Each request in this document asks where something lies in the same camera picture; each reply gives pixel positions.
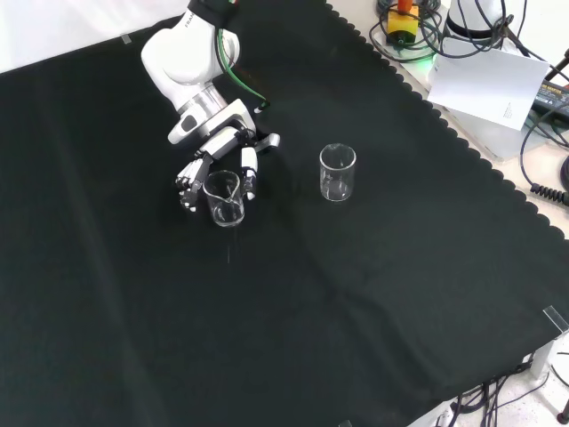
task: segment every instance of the black cloth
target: black cloth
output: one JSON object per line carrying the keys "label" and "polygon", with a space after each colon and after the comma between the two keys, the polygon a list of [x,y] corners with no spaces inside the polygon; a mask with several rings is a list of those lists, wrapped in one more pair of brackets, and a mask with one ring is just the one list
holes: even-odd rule
{"label": "black cloth", "polygon": [[247,0],[232,28],[282,135],[235,230],[180,209],[196,145],[166,140],[153,30],[0,76],[0,424],[406,426],[557,336],[560,231],[350,26]]}

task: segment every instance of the yellow device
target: yellow device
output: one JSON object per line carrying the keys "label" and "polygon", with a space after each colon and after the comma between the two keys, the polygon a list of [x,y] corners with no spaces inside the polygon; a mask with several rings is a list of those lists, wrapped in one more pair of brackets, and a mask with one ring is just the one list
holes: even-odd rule
{"label": "yellow device", "polygon": [[412,6],[408,12],[417,18],[407,15],[401,15],[398,11],[389,11],[388,15],[388,41],[392,44],[396,43],[414,43],[419,30],[419,6]]}

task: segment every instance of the green cable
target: green cable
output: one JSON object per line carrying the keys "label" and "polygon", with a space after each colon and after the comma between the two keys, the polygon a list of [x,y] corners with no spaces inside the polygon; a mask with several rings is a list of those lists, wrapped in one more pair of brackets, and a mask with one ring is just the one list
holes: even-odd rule
{"label": "green cable", "polygon": [[233,72],[233,70],[231,69],[231,67],[228,64],[228,60],[225,58],[225,51],[223,49],[223,30],[220,29],[218,35],[217,35],[217,43],[218,43],[218,47],[219,47],[219,51],[220,51],[220,57],[221,57],[221,62],[223,62],[223,70],[226,71],[229,76],[233,79],[233,81],[235,83],[237,83],[239,86],[243,87],[247,92],[252,93],[253,95],[261,98],[264,102],[262,103],[262,107],[265,107],[267,105],[267,98],[265,98],[263,95],[261,95],[260,93],[255,92],[253,89],[251,89],[248,85],[246,85],[245,83],[243,83],[239,77],[237,77],[235,75],[235,73]]}

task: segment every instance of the paper sheet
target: paper sheet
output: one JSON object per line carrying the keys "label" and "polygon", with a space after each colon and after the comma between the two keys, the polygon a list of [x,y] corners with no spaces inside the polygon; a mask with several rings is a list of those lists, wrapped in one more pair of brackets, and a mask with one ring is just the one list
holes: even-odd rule
{"label": "paper sheet", "polygon": [[[444,49],[460,55],[472,52],[472,44],[446,38]],[[438,55],[429,101],[519,131],[548,68],[496,49],[459,60]]]}

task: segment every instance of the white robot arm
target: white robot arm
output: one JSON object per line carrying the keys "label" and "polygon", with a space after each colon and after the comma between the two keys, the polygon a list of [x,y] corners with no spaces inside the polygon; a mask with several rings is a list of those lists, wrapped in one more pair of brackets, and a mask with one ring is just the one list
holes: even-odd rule
{"label": "white robot arm", "polygon": [[[235,10],[236,4],[229,0],[191,0],[181,21],[157,32],[142,49],[142,62],[152,81],[180,114],[168,140],[177,144],[195,132],[207,139],[176,180],[181,204],[190,212],[196,211],[198,191],[212,163],[237,146],[242,147],[244,193],[252,200],[256,153],[278,147],[280,142],[274,133],[258,141],[246,106],[240,100],[228,105],[213,86],[212,80],[224,71],[215,52],[217,31]],[[222,49],[234,64],[239,57],[237,36],[223,30]]]}

